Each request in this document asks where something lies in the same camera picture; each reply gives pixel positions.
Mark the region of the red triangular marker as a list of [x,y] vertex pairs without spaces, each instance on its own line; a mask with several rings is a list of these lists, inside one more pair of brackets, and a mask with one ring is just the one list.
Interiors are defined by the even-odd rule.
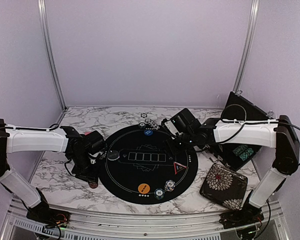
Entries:
[[178,163],[178,162],[174,162],[173,167],[174,167],[174,174],[175,175],[177,175],[179,172],[187,169],[187,166],[185,166],[181,163]]

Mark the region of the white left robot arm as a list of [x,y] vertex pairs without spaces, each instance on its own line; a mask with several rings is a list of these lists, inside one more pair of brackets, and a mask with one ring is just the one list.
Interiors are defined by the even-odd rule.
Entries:
[[64,224],[69,213],[51,208],[42,191],[10,167],[7,155],[18,152],[63,153],[74,163],[71,171],[74,177],[96,188],[100,172],[97,161],[106,150],[106,142],[96,130],[80,134],[72,126],[54,124],[49,128],[34,128],[6,124],[0,119],[0,184],[20,198],[27,208],[27,218],[46,224]]

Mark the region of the blue small blind button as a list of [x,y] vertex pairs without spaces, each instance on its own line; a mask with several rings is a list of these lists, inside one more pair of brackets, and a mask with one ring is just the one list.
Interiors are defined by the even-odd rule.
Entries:
[[151,136],[151,135],[153,135],[153,131],[152,130],[150,130],[150,129],[146,129],[144,132],[143,132],[146,136]]

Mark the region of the orange big blind button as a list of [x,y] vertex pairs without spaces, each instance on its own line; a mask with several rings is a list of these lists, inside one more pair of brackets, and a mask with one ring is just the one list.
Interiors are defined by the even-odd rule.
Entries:
[[151,190],[150,186],[147,183],[141,183],[137,189],[140,194],[148,194]]

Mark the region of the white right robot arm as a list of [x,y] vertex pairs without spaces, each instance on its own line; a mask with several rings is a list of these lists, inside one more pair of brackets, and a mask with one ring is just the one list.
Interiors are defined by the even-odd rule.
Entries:
[[176,155],[194,146],[243,144],[275,149],[275,159],[257,187],[250,192],[240,210],[221,214],[220,223],[231,228],[261,219],[262,206],[295,173],[300,165],[300,141],[288,116],[267,120],[229,120],[208,118],[204,123],[184,108],[161,126],[168,132],[168,150]]

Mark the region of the green fifty poker chip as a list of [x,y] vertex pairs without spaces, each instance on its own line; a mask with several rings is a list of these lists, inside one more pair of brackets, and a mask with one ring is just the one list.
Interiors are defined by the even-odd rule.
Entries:
[[140,129],[144,129],[144,128],[146,127],[146,124],[145,124],[144,122],[140,122],[140,123],[138,124],[138,127],[139,127]]

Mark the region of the blue orange chip stack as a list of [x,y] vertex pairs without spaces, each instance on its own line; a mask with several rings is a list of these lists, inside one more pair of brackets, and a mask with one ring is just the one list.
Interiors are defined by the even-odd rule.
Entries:
[[166,192],[172,192],[176,187],[176,183],[173,180],[167,180],[164,185],[164,190]]

